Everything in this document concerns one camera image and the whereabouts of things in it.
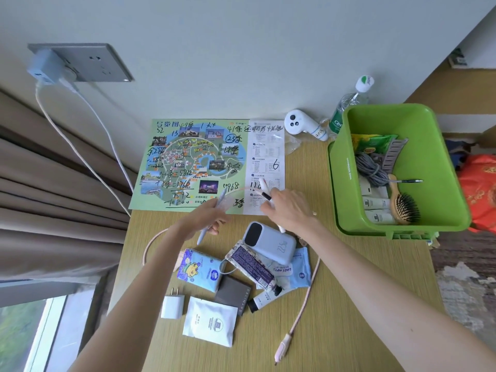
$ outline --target brush bristles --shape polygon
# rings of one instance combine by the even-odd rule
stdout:
[[[396,198],[396,211],[404,221],[417,223],[420,220],[419,208],[409,194],[402,193]]]

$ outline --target coiled gray cable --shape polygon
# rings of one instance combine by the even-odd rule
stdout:
[[[365,176],[372,187],[383,187],[390,182],[388,174],[381,168],[381,165],[365,153],[355,154],[355,163],[360,174]]]

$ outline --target gray outlet panel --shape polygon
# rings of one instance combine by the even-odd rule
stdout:
[[[79,82],[130,82],[133,77],[110,44],[106,43],[36,43],[28,49],[52,49],[74,70]]]

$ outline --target hand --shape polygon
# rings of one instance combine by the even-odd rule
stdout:
[[[260,209],[272,222],[286,230],[299,235],[300,230],[305,228],[312,219],[315,219],[303,193],[290,189],[280,191],[277,188],[272,188],[270,196],[275,208],[273,209],[266,201],[260,206]]]
[[[219,234],[220,225],[228,222],[230,217],[224,210],[216,209],[215,205],[217,205],[216,198],[208,200],[176,223],[184,233],[185,240],[192,238],[197,231],[208,226],[210,226],[208,233]]]

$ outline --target black tube cap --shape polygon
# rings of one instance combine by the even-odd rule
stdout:
[[[274,287],[274,295],[279,296],[281,292],[282,292],[282,287],[276,285],[276,287]]]
[[[246,305],[248,305],[248,308],[250,308],[250,312],[251,313],[254,313],[254,312],[258,311],[258,307],[255,304],[255,300],[253,300],[253,299],[248,300],[246,302]]]

